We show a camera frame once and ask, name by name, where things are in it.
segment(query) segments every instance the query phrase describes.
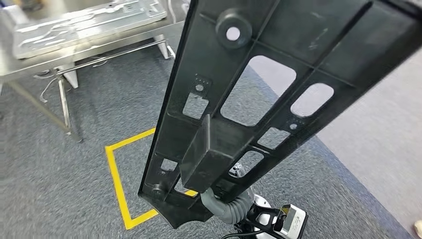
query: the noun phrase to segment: screw hole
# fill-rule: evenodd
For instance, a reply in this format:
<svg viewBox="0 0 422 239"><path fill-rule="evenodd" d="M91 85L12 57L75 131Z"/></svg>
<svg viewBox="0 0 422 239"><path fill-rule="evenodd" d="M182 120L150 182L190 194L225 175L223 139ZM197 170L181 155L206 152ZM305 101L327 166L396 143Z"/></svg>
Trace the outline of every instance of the screw hole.
<svg viewBox="0 0 422 239"><path fill-rule="evenodd" d="M240 30L239 28L232 26L229 29L227 29L225 36L227 37L229 41L236 41L240 37Z"/></svg>
<svg viewBox="0 0 422 239"><path fill-rule="evenodd" d="M297 128L298 128L298 125L297 125L297 124L295 124L295 123L293 123L293 124L291 124L291 125L290 125L290 129L295 130L295 129L297 129Z"/></svg>
<svg viewBox="0 0 422 239"><path fill-rule="evenodd" d="M203 85L196 85L196 86L195 86L195 89L196 89L197 91L201 92L201 91L203 91L203 90L204 90L204 86L203 86Z"/></svg>

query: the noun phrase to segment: gray corrugated hose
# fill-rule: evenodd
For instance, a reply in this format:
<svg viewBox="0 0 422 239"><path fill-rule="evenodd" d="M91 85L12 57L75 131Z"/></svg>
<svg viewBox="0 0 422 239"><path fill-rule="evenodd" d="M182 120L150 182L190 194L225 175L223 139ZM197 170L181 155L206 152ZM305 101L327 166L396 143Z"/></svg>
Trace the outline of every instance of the gray corrugated hose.
<svg viewBox="0 0 422 239"><path fill-rule="evenodd" d="M239 167L239 172L243 176L245 173L241 165L236 164ZM253 193L250 189L247 189L241 193L236 199L230 203L223 203L217 199L214 195L214 191L208 188L204 193L201 193L202 204L220 220L226 224L236 224L246 217L249 209L253 204Z"/></svg>

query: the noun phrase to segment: metal frame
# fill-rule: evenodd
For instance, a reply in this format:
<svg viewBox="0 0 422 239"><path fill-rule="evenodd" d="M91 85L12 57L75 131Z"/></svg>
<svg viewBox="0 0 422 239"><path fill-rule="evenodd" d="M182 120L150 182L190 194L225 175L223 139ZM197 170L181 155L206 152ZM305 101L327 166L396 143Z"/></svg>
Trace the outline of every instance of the metal frame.
<svg viewBox="0 0 422 239"><path fill-rule="evenodd" d="M80 136L78 136L71 127L70 124L70 115L69 115L69 109L68 109L68 104L67 104L67 99L66 99L66 92L65 92L65 77L64 74L71 72L71 71L75 71L87 66L92 66L92 65L96 65L98 63L101 62L105 62L109 59L113 59L119 56L123 56L141 49L145 49L147 47L150 46L155 46L158 45L159 49L161 52L163 52L163 49L165 49L166 51L168 51L166 54L163 54L165 59L168 58L174 58L174 52L171 49L171 47L167 44L167 40L164 39L164 36L160 36L160 40L154 41L152 43L146 44L146 45L142 45L139 47L135 47L126 51L122 51L110 56L105 56L105 57L101 57L99 59L90 61L90 62L86 62L77 66L74 66L72 68L69 69L65 69L65 70L54 70L54 74L55 77L58 78L58 84L59 84L59 91L60 91L60 100L61 100L61 104L62 104L62 110L63 110L63 117L64 117L64 122L58 118L54 113L52 113L50 110L48 110L36 97L34 97L27 89L25 89L20 83L18 83L17 81L9 81L7 82L7 84L14 89L19 95L23 96L24 98L26 98L27 100L29 100L37 109L39 109L41 112L43 112L47 117L49 117L53 123L55 123L56 125L58 125L60 127L61 130L63 130L67 135L70 135L72 137L72 139L74 139L76 142L82 142L82 138Z"/></svg>
<svg viewBox="0 0 422 239"><path fill-rule="evenodd" d="M236 0L191 2L138 192L174 228L212 216L199 195L174 189L179 179L187 189L211 187L231 202L422 44L422 10L403 1L250 0L247 6ZM226 37L230 27L240 31L235 41ZM245 126L220 109L258 55L290 67L297 77L255 126ZM198 91L200 82L205 84ZM316 83L330 86L333 96L309 117L292 113L292 104ZM183 114L189 94L209 102L200 119ZM275 149L258 143L272 127L290 133ZM248 151L263 160L245 176L231 176L229 169ZM178 166L163 170L164 159Z"/></svg>

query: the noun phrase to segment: metal table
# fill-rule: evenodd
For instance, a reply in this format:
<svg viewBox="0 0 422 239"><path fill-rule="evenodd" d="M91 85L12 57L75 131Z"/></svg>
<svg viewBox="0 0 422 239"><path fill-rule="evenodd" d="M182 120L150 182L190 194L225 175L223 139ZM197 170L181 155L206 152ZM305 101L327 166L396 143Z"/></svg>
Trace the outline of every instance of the metal table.
<svg viewBox="0 0 422 239"><path fill-rule="evenodd" d="M181 6L181 1L173 2L173 9L171 12L169 11L167 0L159 1L168 13L168 16L161 21L23 60L17 60L14 58L11 52L13 44L12 29L16 25L16 18L19 16L16 16L16 14L11 14L7 8L3 8L0 10L0 84L8 84L18 94L29 100L36 108L48 116L66 134L69 134L78 142L82 141L82 139L76 135L70 127L69 112L64 90L65 79L63 74L153 45L157 45L159 47L160 51L163 53L163 56L166 59L169 57L174 57L174 52L170 46L167 45L163 34L166 32L168 27L173 27L175 24L183 24L183 20L185 18L184 12L181 9L174 11L175 8ZM28 14L27 17L30 19L40 19L44 17L55 16L57 14L63 14L68 11L78 10L78 6L80 9L90 7L90 5L87 5L85 2L87 1L45 0L43 1L45 4L43 10L33 14ZM100 4L105 2L109 1L95 0L89 4ZM150 38L154 38L155 41L150 44L120 52L112 56L99 58L97 60L78 65L70 69L55 70L59 66L73 64L76 61ZM27 89L25 89L16 81L19 78L35 75L38 72L48 69L54 69L54 72L58 78L64 122L51 111L49 111L43 105L43 103L41 103Z"/></svg>

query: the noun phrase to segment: yellow floor marking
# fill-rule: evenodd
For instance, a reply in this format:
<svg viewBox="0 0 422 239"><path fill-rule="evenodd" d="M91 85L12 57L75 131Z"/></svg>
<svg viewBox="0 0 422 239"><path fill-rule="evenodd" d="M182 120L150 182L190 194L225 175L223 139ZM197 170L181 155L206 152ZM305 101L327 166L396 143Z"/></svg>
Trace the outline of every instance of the yellow floor marking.
<svg viewBox="0 0 422 239"><path fill-rule="evenodd" d="M114 158L113 151L120 148L120 147L128 145L130 143L133 143L133 142L135 142L139 139L145 138L146 136L149 136L149 135L153 134L154 132L155 132L155 128L152 128L148 131L145 131L143 133L140 133L138 135L132 136L132 137L127 138L125 140L122 140L118 143L115 143L113 145L105 147L105 154L107 155L108 166L110 167L110 173L111 173L111 177L113 178L114 189L116 191L117 201L118 201L120 211L121 211L121 217L123 218L123 223L124 223L124 227L126 228L126 230L132 229L135 226L146 222L147 220L149 220L149 219L153 218L154 216L158 215L158 212L154 209L151 209L148 212L142 214L141 216L139 216L135 219L132 219L132 217L130 217L129 208L127 207L127 202L126 202L126 198L124 196L124 191L123 191L123 187L121 185L121 180L120 180L120 176L119 176L119 173L118 173L116 160ZM189 190L185 194L193 197L198 193L195 192L195 191Z"/></svg>
<svg viewBox="0 0 422 239"><path fill-rule="evenodd" d="M135 142L135 141L137 141L139 139L145 138L146 136L149 136L149 135L151 135L153 133L155 133L155 128L152 128L152 129L150 129L148 131L145 131L145 132L140 133L138 135L132 136L132 137L127 138L125 140L122 140L122 141L120 141L118 143L115 143L113 145L110 145L109 147L111 147L113 150L116 150L116 149L118 149L120 147L123 147L125 145L130 144L130 143L133 143L133 142Z"/></svg>

